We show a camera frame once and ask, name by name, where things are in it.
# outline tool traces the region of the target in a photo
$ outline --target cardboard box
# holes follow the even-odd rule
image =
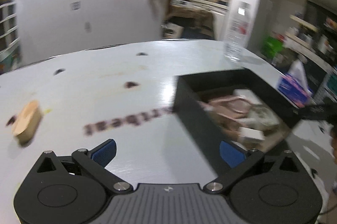
[[[198,101],[207,101],[234,89],[253,91],[283,122],[284,132],[271,135],[268,139],[265,147],[268,151],[286,138],[291,128],[300,120],[298,116],[292,114],[296,108],[281,93],[248,69],[179,76],[174,112],[218,175],[230,168],[220,156],[220,143],[225,140],[233,147],[237,146],[223,134],[221,128],[202,109]]]

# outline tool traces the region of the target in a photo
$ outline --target box contents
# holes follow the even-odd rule
[[[289,132],[277,115],[249,89],[234,89],[233,95],[199,103],[225,135],[245,148],[266,152]]]

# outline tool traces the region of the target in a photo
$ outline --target table surface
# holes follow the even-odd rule
[[[244,50],[240,65],[229,61],[223,47],[223,42],[210,40],[127,44],[66,54],[1,75],[0,223],[20,223],[13,208],[14,195],[45,150],[66,156],[113,138],[117,155],[106,169],[134,187],[138,183],[194,182],[203,186],[213,180],[215,172],[179,119],[162,111],[173,103],[175,75],[239,69],[242,65],[273,87],[280,76],[248,50]],[[140,52],[147,56],[137,56]],[[65,71],[54,75],[58,69]],[[128,81],[139,85],[125,88]],[[33,99],[39,101],[44,117],[30,145],[23,148],[6,123]],[[139,115],[145,112],[153,116],[154,109],[159,109],[160,117],[144,121]],[[87,124],[128,115],[138,115],[139,125],[123,123],[92,135],[85,133]],[[298,149],[307,164],[315,158],[317,163],[313,164],[318,167],[322,160],[332,162],[329,139],[316,123],[301,122],[292,135],[292,149]],[[316,145],[318,152],[310,145],[303,149],[302,142]],[[336,173],[333,167],[329,167],[330,180]]]

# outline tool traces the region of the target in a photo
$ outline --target shelf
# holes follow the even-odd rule
[[[13,32],[14,30],[17,29],[17,25],[14,26],[13,28],[11,28],[10,30],[8,30],[5,34],[3,34],[2,36],[0,36],[0,39],[3,37],[6,37],[9,33]]]
[[[202,4],[205,4],[205,5],[215,6],[215,7],[226,9],[226,10],[229,9],[228,6],[217,4],[217,3],[214,3],[212,1],[206,1],[206,0],[185,0],[185,1],[194,1],[196,3],[202,3]]]
[[[3,23],[4,21],[7,21],[7,20],[9,20],[9,19],[11,19],[11,18],[14,18],[14,17],[16,17],[16,13],[14,13],[14,14],[12,14],[12,15],[9,15],[9,16],[7,16],[6,18],[4,18],[2,21],[0,21],[0,23]]]
[[[314,26],[314,25],[312,25],[312,24],[310,24],[310,23],[308,23],[308,22],[306,22],[306,21],[304,21],[304,20],[302,20],[302,19],[300,19],[300,18],[298,18],[298,17],[296,17],[294,15],[290,15],[290,18],[292,20],[298,22],[299,24],[305,26],[306,28],[309,28],[309,29],[311,29],[311,30],[313,30],[315,32],[318,32],[318,28],[316,26]]]
[[[16,4],[16,2],[10,2],[10,3],[5,3],[5,4],[3,4],[3,5],[1,5],[0,6],[0,8],[3,8],[3,7],[5,7],[5,6],[12,6],[12,5],[15,5]]]
[[[293,34],[290,34],[288,32],[285,33],[285,35],[289,38],[291,38],[292,40],[294,40],[295,42],[298,42],[300,45],[303,45],[304,47],[310,49],[311,46],[309,44],[307,44],[305,41],[301,40],[300,38],[296,37]]]
[[[337,31],[334,30],[333,28],[331,28],[330,26],[328,26],[326,23],[324,24],[323,30],[325,30],[325,31],[329,32],[330,34],[337,37]]]
[[[18,41],[19,38],[15,39],[6,49],[0,51],[0,61],[7,58],[19,46]]]
[[[330,64],[332,67],[335,66],[335,61],[328,58],[326,55],[324,55],[322,52],[316,50],[315,54],[319,56],[323,61]]]

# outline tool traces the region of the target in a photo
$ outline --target wooden block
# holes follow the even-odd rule
[[[37,100],[29,102],[22,109],[12,128],[12,133],[19,140],[20,144],[24,144],[31,140],[37,130],[41,118],[42,112]]]

